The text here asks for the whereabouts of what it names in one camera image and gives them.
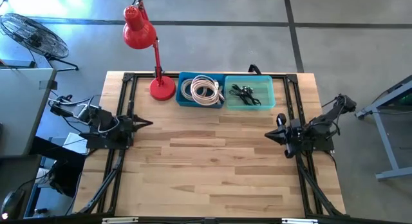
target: gray metal stand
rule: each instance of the gray metal stand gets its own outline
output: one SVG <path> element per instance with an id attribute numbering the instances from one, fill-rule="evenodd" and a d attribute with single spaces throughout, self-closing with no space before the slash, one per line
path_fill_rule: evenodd
<path id="1" fill-rule="evenodd" d="M 387 95 L 376 100 L 374 103 L 365 107 L 364 109 L 362 109 L 361 111 L 355 114 L 355 116 L 358 119 L 363 119 L 366 115 L 373 114 L 373 117 L 375 118 L 376 125 L 379 130 L 380 137 L 382 138 L 383 144 L 385 146 L 386 154 L 388 154 L 388 158 L 392 166 L 392 170 L 384 171 L 382 173 L 376 174 L 376 179 L 378 181 L 387 179 L 387 178 L 395 178 L 399 176 L 412 175 L 412 167 L 405 167 L 401 169 L 399 168 L 395 155 L 393 154 L 393 151 L 392 151 L 391 143 L 389 142 L 388 134 L 385 131 L 384 124 L 382 123 L 382 120 L 379 114 L 379 108 L 382 109 L 382 108 L 388 107 L 390 109 L 393 109 L 394 108 L 393 106 L 388 106 L 388 105 L 392 104 L 393 101 L 396 101 L 402 97 L 405 97 L 406 95 L 412 92 L 412 76 L 409 76 L 402 82 L 399 82 L 397 85 L 388 89 L 388 92 L 389 93 Z"/>

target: teal bin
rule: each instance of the teal bin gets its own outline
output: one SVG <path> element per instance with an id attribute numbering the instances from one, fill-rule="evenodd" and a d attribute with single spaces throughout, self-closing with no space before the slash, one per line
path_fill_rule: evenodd
<path id="1" fill-rule="evenodd" d="M 232 85 L 250 86 L 253 88 L 252 96 L 259 99 L 261 106 L 248 106 L 243 101 L 229 94 Z M 275 102 L 275 93 L 273 90 L 273 81 L 271 76 L 247 75 L 247 76 L 226 76 L 225 79 L 225 103 L 229 110 L 269 110 L 272 109 Z"/>

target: red desk lamp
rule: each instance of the red desk lamp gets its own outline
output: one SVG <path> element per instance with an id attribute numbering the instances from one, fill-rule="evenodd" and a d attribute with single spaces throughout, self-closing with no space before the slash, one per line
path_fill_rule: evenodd
<path id="1" fill-rule="evenodd" d="M 134 49 L 154 48 L 156 57 L 156 78 L 150 83 L 150 95 L 160 101 L 173 97 L 176 85 L 173 79 L 162 75 L 160 66 L 159 45 L 156 30 L 149 22 L 142 0 L 134 0 L 131 6 L 124 10 L 126 24 L 123 28 L 124 42 Z"/>

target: lamp base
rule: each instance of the lamp base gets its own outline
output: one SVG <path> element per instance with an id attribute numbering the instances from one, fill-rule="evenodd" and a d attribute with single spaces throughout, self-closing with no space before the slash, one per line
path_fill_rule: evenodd
<path id="1" fill-rule="evenodd" d="M 176 85 L 174 80 L 168 76 L 162 76 L 163 84 L 159 86 L 157 79 L 153 79 L 150 83 L 149 91 L 150 95 L 159 101 L 166 101 L 173 97 L 176 92 Z"/>

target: lamp shade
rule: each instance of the lamp shade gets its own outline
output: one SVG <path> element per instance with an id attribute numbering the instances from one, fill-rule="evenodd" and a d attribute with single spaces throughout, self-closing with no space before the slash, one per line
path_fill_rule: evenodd
<path id="1" fill-rule="evenodd" d="M 149 21 L 143 19 L 137 7 L 128 6 L 124 10 L 124 19 L 126 24 L 123 28 L 123 38 L 128 46 L 141 50 L 155 43 L 156 30 Z"/>

